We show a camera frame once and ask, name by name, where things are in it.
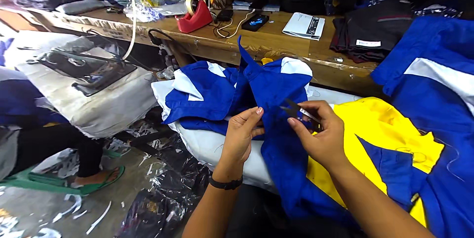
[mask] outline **fingernail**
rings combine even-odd
[[[294,120],[293,120],[292,118],[288,118],[288,124],[289,124],[290,126],[294,126],[294,125],[295,125],[295,122],[294,122]]]

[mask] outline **left hand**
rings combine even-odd
[[[265,133],[260,119],[263,108],[248,109],[229,120],[222,155],[214,170],[213,178],[218,182],[238,180],[242,176],[244,162],[251,150],[252,138]]]

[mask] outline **hand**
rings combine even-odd
[[[298,135],[308,155],[328,171],[350,164],[344,153],[344,122],[329,104],[326,101],[306,101],[298,105],[314,116],[319,115],[324,129],[313,136],[299,120],[288,118],[288,123]]]
[[[255,107],[230,118],[222,155],[212,175],[214,180],[225,183],[240,179],[252,138],[265,133],[264,128],[258,127],[263,114],[263,108]]]

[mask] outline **black plastic bag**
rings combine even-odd
[[[166,165],[151,191],[141,190],[117,232],[118,238],[172,237],[202,198],[212,172],[199,164],[179,134],[157,151]]]

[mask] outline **charging cable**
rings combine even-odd
[[[243,22],[245,22],[245,21],[247,20],[247,17],[248,17],[250,14],[252,14],[252,13],[254,13],[254,12],[255,12],[255,9],[253,9],[251,12],[247,13],[247,15],[245,16],[245,19],[241,20],[240,23],[238,23],[237,28],[236,28],[236,31],[234,32],[234,34],[232,34],[232,35],[230,35],[230,36],[225,36],[225,35],[222,35],[222,34],[219,32],[220,30],[229,27],[229,26],[233,23],[232,19],[230,19],[230,23],[229,23],[228,25],[223,26],[223,27],[217,29],[217,34],[219,34],[219,35],[222,36],[223,38],[231,38],[231,37],[233,37],[234,35],[237,34],[237,31],[238,31],[240,25],[241,25]]]

